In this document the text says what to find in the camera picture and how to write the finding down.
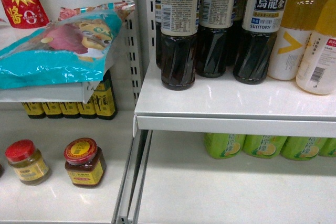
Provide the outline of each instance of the barcode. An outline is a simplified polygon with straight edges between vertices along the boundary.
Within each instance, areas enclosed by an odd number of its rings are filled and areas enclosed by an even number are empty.
[[[162,7],[162,27],[164,29],[171,29],[171,16],[172,16],[172,7],[164,6]]]
[[[210,6],[211,6],[211,1],[209,0],[203,1],[202,21],[204,22],[209,21]]]
[[[310,80],[313,82],[320,82],[325,70],[325,68],[316,67]]]

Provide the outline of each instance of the sauce jar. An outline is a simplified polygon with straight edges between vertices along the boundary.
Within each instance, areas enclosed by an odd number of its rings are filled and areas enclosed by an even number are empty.
[[[41,151],[31,140],[24,139],[10,145],[5,155],[8,164],[14,169],[23,184],[35,186],[45,181],[50,175]]]
[[[106,162],[100,147],[91,138],[79,138],[64,150],[65,169],[75,186],[96,187],[106,170]]]

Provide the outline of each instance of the red jar lid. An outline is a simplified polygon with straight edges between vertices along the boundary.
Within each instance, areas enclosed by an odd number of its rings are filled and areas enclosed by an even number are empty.
[[[31,140],[23,139],[10,145],[5,155],[10,162],[19,162],[32,156],[35,145]]]
[[[79,138],[65,148],[64,157],[70,165],[82,165],[94,158],[97,149],[95,140],[87,137]]]

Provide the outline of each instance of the red snack bag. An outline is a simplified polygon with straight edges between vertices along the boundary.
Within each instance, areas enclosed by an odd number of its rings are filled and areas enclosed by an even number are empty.
[[[39,0],[1,0],[12,27],[37,28],[49,19]]]

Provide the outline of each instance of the white shelf surface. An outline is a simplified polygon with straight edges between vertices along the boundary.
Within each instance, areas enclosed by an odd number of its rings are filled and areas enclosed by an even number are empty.
[[[336,223],[335,164],[213,159],[202,133],[154,131],[138,224]]]
[[[101,119],[29,119],[22,111],[0,113],[0,223],[111,223],[132,141],[133,111]],[[96,188],[71,183],[63,151],[80,137],[102,148],[107,169]],[[21,183],[5,158],[6,148],[28,138],[42,152],[51,177],[37,186]]]
[[[196,75],[191,88],[172,91],[151,61],[135,114],[139,129],[336,137],[335,101],[335,92],[309,94],[294,80],[243,84],[232,69],[215,79]]]

